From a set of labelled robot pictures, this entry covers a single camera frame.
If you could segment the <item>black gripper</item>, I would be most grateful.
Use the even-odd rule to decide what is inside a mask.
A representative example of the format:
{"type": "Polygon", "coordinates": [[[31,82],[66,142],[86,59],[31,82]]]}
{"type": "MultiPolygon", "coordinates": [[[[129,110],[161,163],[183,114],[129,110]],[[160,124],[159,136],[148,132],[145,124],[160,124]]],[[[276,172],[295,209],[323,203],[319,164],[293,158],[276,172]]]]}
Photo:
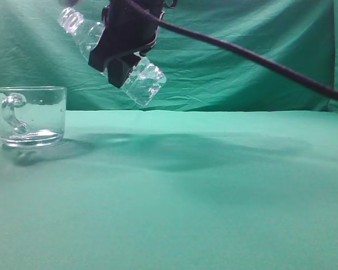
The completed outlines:
{"type": "Polygon", "coordinates": [[[106,68],[108,82],[121,88],[141,57],[155,46],[159,26],[126,1],[110,1],[102,9],[101,20],[105,29],[89,54],[88,64],[95,70],[106,68]]]}

